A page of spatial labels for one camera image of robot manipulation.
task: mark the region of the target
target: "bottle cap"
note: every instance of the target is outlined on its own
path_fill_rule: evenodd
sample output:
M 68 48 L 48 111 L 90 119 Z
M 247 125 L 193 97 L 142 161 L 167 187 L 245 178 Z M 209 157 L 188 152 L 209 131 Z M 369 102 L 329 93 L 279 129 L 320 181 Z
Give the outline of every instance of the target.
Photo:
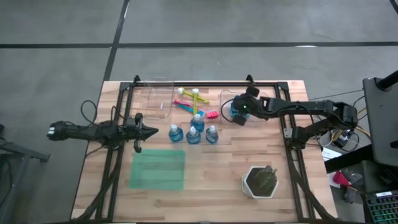
M 191 133 L 191 134 L 196 134 L 197 133 L 197 130 L 195 129 L 194 126 L 191 127 L 191 129 L 189 130 L 189 133 Z
M 177 125 L 172 124 L 172 125 L 170 126 L 170 131 L 177 131 Z
M 194 117 L 193 117 L 193 119 L 194 119 L 195 121 L 201 121 L 201 116 L 200 116 L 200 114 L 195 114 Z
M 211 125 L 209 128 L 209 132 L 213 134 L 216 133 L 217 132 L 216 127 L 214 125 Z

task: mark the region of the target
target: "gray floor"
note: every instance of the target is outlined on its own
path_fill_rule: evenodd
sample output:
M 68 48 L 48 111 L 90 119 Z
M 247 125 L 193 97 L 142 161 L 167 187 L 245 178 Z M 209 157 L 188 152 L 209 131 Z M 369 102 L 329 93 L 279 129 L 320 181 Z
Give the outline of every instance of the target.
M 0 0 L 0 44 L 111 43 L 122 3 Z M 397 41 L 397 22 L 388 0 L 132 0 L 121 42 Z M 109 51 L 0 49 L 5 137 L 51 154 L 48 164 L 31 163 L 16 223 L 68 220 L 86 142 L 52 142 L 45 133 L 61 119 L 84 123 L 80 103 L 98 100 Z M 258 80 L 305 80 L 315 98 L 361 89 L 362 79 L 397 70 L 397 58 L 398 47 L 119 49 L 111 80 L 241 80 L 250 73 Z M 330 99 L 352 103 L 360 96 Z M 365 119 L 361 125 L 368 129 Z M 333 195 L 340 218 L 363 220 L 360 205 Z

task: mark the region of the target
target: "pink toy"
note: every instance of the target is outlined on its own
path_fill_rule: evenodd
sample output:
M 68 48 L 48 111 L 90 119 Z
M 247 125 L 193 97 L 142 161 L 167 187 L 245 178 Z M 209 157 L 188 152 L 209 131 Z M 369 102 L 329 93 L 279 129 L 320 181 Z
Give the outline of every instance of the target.
M 184 106 L 189 106 L 189 107 L 193 108 L 193 103 L 191 103 L 191 102 L 174 100 L 174 103 L 184 105 Z M 206 113 L 207 119 L 216 119 L 219 116 L 219 114 L 216 110 L 207 111 L 207 110 L 204 110 L 203 108 L 199 108 L 199 107 L 198 107 L 198 110 L 202 111 L 203 113 Z

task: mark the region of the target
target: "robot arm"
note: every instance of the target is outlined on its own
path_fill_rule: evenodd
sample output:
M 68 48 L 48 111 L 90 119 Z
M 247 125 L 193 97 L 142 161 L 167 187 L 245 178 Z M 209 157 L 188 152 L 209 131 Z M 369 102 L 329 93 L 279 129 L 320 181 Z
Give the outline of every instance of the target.
M 294 127 L 284 130 L 286 138 L 290 139 L 293 149 L 304 149 L 305 143 L 315 135 L 325 134 L 333 129 L 353 129 L 358 124 L 356 108 L 346 103 L 324 101 L 290 102 L 279 98 L 260 97 L 256 99 L 259 90 L 250 86 L 246 93 L 235 98 L 232 107 L 238 111 L 233 122 L 244 126 L 244 114 L 268 120 L 284 115 L 321 115 L 326 119 L 313 123 L 305 128 Z
M 117 147 L 122 141 L 135 139 L 134 149 L 141 152 L 140 140 L 145 141 L 159 130 L 147 127 L 142 123 L 142 114 L 128 118 L 126 125 L 118 125 L 115 121 L 104 121 L 92 126 L 74 125 L 64 121 L 57 121 L 50 125 L 47 137 L 52 141 L 66 139 L 82 139 L 96 141 L 107 147 Z

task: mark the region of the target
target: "white pot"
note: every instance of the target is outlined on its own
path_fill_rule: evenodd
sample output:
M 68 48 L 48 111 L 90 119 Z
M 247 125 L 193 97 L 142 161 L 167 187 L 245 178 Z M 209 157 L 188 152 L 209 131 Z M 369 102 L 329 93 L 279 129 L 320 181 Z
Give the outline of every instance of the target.
M 272 190 L 272 193 L 271 193 L 270 196 L 266 196 L 266 197 L 255 196 L 255 195 L 251 192 L 251 190 L 250 190 L 250 188 L 249 188 L 249 186 L 248 186 L 248 183 L 246 182 L 246 179 L 248 178 L 248 175 L 250 174 L 250 171 L 251 171 L 253 168 L 265 168 L 265 167 L 262 167 L 262 166 L 252 166 L 252 167 L 250 167 L 249 172 L 248 172 L 247 174 L 244 174 L 244 175 L 242 176 L 242 191 L 243 191 L 243 193 L 245 193 L 246 195 L 248 195 L 249 197 L 254 198 L 254 199 L 267 199 L 267 198 L 272 198 L 272 196 L 274 196 L 274 194 L 275 194 L 276 188 L 278 188 L 279 180 L 276 180 L 275 187 L 274 187 L 274 189 Z

